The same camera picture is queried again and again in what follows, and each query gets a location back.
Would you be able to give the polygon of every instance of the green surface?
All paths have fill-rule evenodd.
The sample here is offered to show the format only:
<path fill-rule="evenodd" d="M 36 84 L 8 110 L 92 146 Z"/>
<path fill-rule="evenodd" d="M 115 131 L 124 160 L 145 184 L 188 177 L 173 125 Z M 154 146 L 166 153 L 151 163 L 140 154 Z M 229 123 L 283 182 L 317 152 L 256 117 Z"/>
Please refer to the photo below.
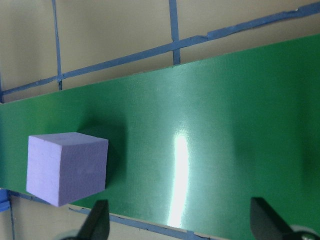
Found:
<path fill-rule="evenodd" d="M 0 187 L 25 193 L 29 135 L 78 131 L 109 139 L 79 206 L 243 240 L 260 196 L 320 232 L 319 66 L 315 35 L 0 105 Z"/>

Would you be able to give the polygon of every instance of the blue tape line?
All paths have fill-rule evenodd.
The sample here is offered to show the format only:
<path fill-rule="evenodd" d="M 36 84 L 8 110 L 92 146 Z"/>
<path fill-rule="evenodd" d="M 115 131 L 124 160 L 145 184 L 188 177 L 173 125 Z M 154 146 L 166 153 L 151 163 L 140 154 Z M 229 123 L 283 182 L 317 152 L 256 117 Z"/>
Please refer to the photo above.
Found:
<path fill-rule="evenodd" d="M 169 0 L 172 41 L 179 41 L 177 0 Z M 180 64 L 180 49 L 173 50 L 173 65 Z"/>
<path fill-rule="evenodd" d="M 10 208 L 10 202 L 4 201 L 0 203 L 0 213 L 8 210 Z"/>
<path fill-rule="evenodd" d="M 41 204 L 50 205 L 50 203 L 42 200 L 41 198 L 38 198 L 36 196 L 31 196 L 31 195 L 28 195 L 28 194 L 24 194 L 24 193 L 20 193 L 20 192 L 16 192 L 16 191 L 10 191 L 9 190 L 8 191 L 8 195 L 9 196 L 19 197 L 19 198 L 22 198 L 22 199 L 27 199 L 27 200 L 34 201 L 34 202 L 41 203 Z"/>
<path fill-rule="evenodd" d="M 8 201 L 8 191 L 6 189 L 0 189 L 0 203 Z"/>
<path fill-rule="evenodd" d="M 1 73 L 0 73 L 0 103 L 3 103 L 4 100 L 3 100 L 3 92 L 2 92 L 2 88 L 1 88 Z"/>
<path fill-rule="evenodd" d="M 52 9 L 53 9 L 54 33 L 55 33 L 57 81 L 59 83 L 58 84 L 59 90 L 62 90 L 61 82 L 62 82 L 62 79 L 64 79 L 64 75 L 61 72 L 60 41 L 59 41 L 59 34 L 58 34 L 56 0 L 52 0 Z"/>
<path fill-rule="evenodd" d="M 90 213 L 90 210 L 86 209 L 86 208 L 73 209 L 73 208 L 69 207 L 69 210 L 73 211 L 73 212 L 81 213 L 81 214 L 86 214 L 86 215 L 88 215 Z M 193 231 L 187 231 L 187 232 L 178 231 L 178 230 L 166 228 L 163 226 L 157 226 L 157 225 L 153 225 L 150 223 L 127 219 L 127 218 L 123 218 L 123 217 L 119 217 L 119 216 L 115 216 L 115 215 L 111 215 L 111 214 L 109 215 L 109 219 L 111 222 L 114 222 L 114 223 L 123 224 L 123 225 L 134 227 L 137 229 L 147 230 L 147 231 L 150 231 L 153 233 L 170 236 L 170 237 L 177 238 L 177 239 L 184 239 L 184 240 L 209 240 L 209 239 L 212 239 L 213 240 L 213 238 L 200 237 L 198 235 L 195 235 Z"/>
<path fill-rule="evenodd" d="M 318 1 L 316 3 L 301 6 L 297 10 L 284 11 L 284 12 L 276 13 L 273 15 L 254 19 L 251 21 L 247 21 L 244 23 L 240 23 L 240 24 L 237 24 L 234 26 L 228 26 L 225 28 L 210 31 L 207 33 L 206 36 L 196 35 L 196 36 L 188 37 L 188 38 L 185 38 L 182 40 L 173 41 L 172 43 L 169 43 L 169 44 L 158 46 L 158 47 L 155 47 L 152 49 L 148 49 L 145 51 L 141 51 L 138 53 L 127 55 L 124 57 L 120 57 L 120 58 L 116 58 L 113 60 L 101 62 L 101 63 L 95 64 L 95 65 L 86 66 L 86 67 L 79 68 L 76 70 L 68 71 L 68 72 L 62 74 L 62 77 L 60 76 L 60 78 L 66 79 L 66 78 L 76 77 L 79 75 L 83 75 L 83 74 L 115 67 L 118 65 L 130 63 L 130 62 L 134 62 L 134 61 L 138 61 L 138 60 L 142 60 L 142 59 L 146 59 L 146 58 L 153 57 L 153 56 L 160 55 L 160 54 L 164 54 L 169 51 L 174 51 L 174 50 L 178 50 L 181 48 L 190 47 L 190 46 L 193 46 L 196 44 L 201 44 L 201 43 L 204 43 L 207 41 L 220 39 L 220 38 L 226 37 L 231 34 L 235 34 L 235 33 L 245 31 L 248 29 L 252 29 L 252 28 L 261 27 L 261 26 L 271 24 L 274 22 L 287 20 L 287 19 L 307 17 L 307 16 L 311 16 L 314 14 L 318 14 L 318 13 L 320 13 L 320 1 Z M 36 87 L 38 85 L 43 85 L 43 84 L 49 83 L 55 79 L 58 79 L 58 81 L 59 81 L 59 76 L 58 77 L 53 76 L 53 77 L 50 77 L 47 79 L 43 79 L 40 81 L 29 83 L 29 84 L 26 84 L 26 85 L 23 85 L 20 87 L 5 90 L 2 92 L 2 94 L 6 95 L 6 94 L 14 93 L 17 91 L 22 91 L 22 90 L 25 90 L 28 88 Z"/>
<path fill-rule="evenodd" d="M 57 79 L 57 76 L 52 76 L 52 77 L 49 77 L 49 78 L 46 78 L 46 79 L 41 79 L 41 80 L 34 81 L 34 82 L 31 82 L 31 83 L 28 83 L 28 84 L 25 84 L 25 85 L 22 85 L 22 86 L 18 86 L 18 87 L 14 87 L 14 88 L 11 88 L 11 89 L 8 89 L 8 90 L 4 90 L 2 92 L 2 94 L 3 95 L 12 94 L 12 93 L 23 91 L 23 90 L 26 90 L 26 89 L 29 89 L 29 88 L 45 85 L 45 84 L 51 83 L 52 81 L 54 81 L 56 79 Z"/>
<path fill-rule="evenodd" d="M 110 221 L 123 224 L 127 226 L 131 226 L 138 229 L 148 230 L 153 233 L 162 234 L 166 236 L 170 236 L 177 239 L 186 239 L 186 233 L 183 231 L 178 231 L 170 228 L 166 228 L 163 226 L 156 226 L 145 222 L 135 221 L 127 218 L 121 218 L 118 216 L 110 215 Z"/>

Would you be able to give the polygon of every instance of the beige surface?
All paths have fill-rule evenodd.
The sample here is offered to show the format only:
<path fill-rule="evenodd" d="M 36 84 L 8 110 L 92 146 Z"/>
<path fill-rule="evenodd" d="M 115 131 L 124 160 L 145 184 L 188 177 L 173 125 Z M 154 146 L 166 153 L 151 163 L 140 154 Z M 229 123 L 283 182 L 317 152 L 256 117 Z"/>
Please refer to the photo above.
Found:
<path fill-rule="evenodd" d="M 177 0 L 180 39 L 291 11 L 316 0 Z M 168 0 L 56 0 L 62 71 L 170 43 Z M 286 20 L 181 49 L 187 63 L 320 33 L 320 14 Z M 3 90 L 57 74 L 50 0 L 0 1 L 0 74 Z M 69 89 L 171 66 L 172 53 L 64 80 Z M 6 95 L 5 102 L 57 91 L 55 82 Z"/>
<path fill-rule="evenodd" d="M 181 63 L 320 33 L 320 14 L 254 28 L 180 50 Z"/>
<path fill-rule="evenodd" d="M 0 212 L 0 239 L 12 240 L 12 225 L 10 209 Z"/>
<path fill-rule="evenodd" d="M 57 74 L 51 1 L 0 1 L 2 90 Z"/>
<path fill-rule="evenodd" d="M 63 72 L 171 42 L 168 0 L 56 3 Z"/>
<path fill-rule="evenodd" d="M 317 0 L 177 0 L 179 37 L 206 35 L 212 30 L 240 24 L 282 11 L 292 11 Z"/>
<path fill-rule="evenodd" d="M 149 57 L 143 60 L 130 62 L 127 64 L 94 71 L 80 76 L 66 78 L 63 81 L 63 89 L 71 89 L 87 84 L 93 84 L 105 80 L 128 76 L 140 72 L 155 70 L 172 65 L 172 52 Z"/>
<path fill-rule="evenodd" d="M 78 209 L 77 206 L 55 207 L 15 196 L 11 197 L 11 201 L 16 240 L 60 240 L 64 237 L 75 236 L 87 217 L 85 214 L 69 210 L 69 207 Z M 177 238 L 110 222 L 108 240 L 135 239 L 175 240 Z"/>

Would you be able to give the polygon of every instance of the purple foam cube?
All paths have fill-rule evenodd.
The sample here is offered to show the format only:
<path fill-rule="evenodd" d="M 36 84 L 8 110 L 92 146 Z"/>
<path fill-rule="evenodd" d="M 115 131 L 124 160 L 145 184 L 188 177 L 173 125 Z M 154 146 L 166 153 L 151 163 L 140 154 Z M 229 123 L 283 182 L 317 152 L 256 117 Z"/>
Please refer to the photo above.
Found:
<path fill-rule="evenodd" d="M 26 190 L 56 207 L 103 191 L 108 144 L 78 132 L 29 136 Z"/>

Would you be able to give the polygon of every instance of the foam cube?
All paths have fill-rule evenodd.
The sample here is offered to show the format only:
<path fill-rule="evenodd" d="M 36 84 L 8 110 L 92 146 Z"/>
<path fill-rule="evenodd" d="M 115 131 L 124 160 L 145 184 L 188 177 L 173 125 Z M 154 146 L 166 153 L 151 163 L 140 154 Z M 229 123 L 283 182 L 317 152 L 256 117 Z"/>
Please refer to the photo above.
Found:
<path fill-rule="evenodd" d="M 56 207 L 103 191 L 108 144 L 78 132 L 29 136 L 26 190 Z"/>

